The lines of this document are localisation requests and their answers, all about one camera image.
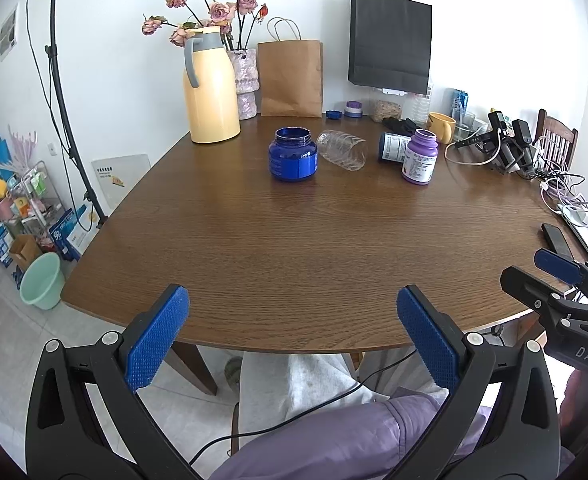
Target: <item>clear plastic bottle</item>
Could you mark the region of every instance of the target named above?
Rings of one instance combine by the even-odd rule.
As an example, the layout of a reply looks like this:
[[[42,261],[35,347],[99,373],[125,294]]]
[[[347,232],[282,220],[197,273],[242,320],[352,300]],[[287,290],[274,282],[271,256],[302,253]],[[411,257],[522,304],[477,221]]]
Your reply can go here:
[[[365,139],[337,132],[323,131],[316,140],[318,153],[325,160],[349,171],[356,171],[365,166],[367,160],[367,143]]]
[[[406,104],[407,112],[405,117],[414,121],[419,128],[424,128],[427,120],[429,120],[429,104],[433,88],[434,84],[430,78],[425,95],[412,94],[411,98],[408,97],[409,102]]]

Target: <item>grey thermos handle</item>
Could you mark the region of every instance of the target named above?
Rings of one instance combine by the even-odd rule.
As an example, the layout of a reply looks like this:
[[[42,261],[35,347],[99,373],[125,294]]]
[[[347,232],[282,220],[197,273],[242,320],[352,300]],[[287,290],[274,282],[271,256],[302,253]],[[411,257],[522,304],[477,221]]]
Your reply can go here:
[[[192,88],[199,87],[199,78],[196,77],[196,70],[194,69],[194,44],[202,42],[203,38],[189,38],[185,42],[185,70]]]

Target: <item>yellow thermos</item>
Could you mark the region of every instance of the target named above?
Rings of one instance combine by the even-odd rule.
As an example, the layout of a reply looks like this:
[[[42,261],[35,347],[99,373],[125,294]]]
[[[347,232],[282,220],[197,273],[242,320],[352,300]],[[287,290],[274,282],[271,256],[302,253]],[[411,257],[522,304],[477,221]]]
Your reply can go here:
[[[220,37],[220,27],[193,30],[185,41],[183,89],[191,140],[219,142],[241,131],[234,68]]]

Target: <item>blue jar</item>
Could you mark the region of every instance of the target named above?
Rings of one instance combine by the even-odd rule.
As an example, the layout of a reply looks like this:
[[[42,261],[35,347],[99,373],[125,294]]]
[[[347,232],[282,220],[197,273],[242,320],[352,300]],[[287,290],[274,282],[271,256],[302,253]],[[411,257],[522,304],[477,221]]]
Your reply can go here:
[[[279,180],[297,182],[316,173],[318,148],[306,128],[289,126],[276,131],[269,145],[269,172]]]

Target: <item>grey floor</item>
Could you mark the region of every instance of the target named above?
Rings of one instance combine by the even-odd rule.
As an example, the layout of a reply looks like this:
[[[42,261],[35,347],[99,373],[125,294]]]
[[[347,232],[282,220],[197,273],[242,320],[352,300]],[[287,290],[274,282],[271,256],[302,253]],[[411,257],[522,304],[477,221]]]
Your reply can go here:
[[[24,304],[11,272],[0,265],[0,443],[24,469],[25,421],[32,381],[47,341],[65,346],[93,344],[103,333],[122,328],[82,314],[64,304],[42,311]],[[200,348],[216,383],[218,395],[207,396],[163,363],[151,386],[138,391],[156,423],[187,459],[213,438],[229,434],[237,402],[225,382],[223,368],[231,352]],[[112,449],[131,458],[111,421],[96,386],[90,397]],[[229,444],[216,444],[195,464],[204,478],[227,459]]]

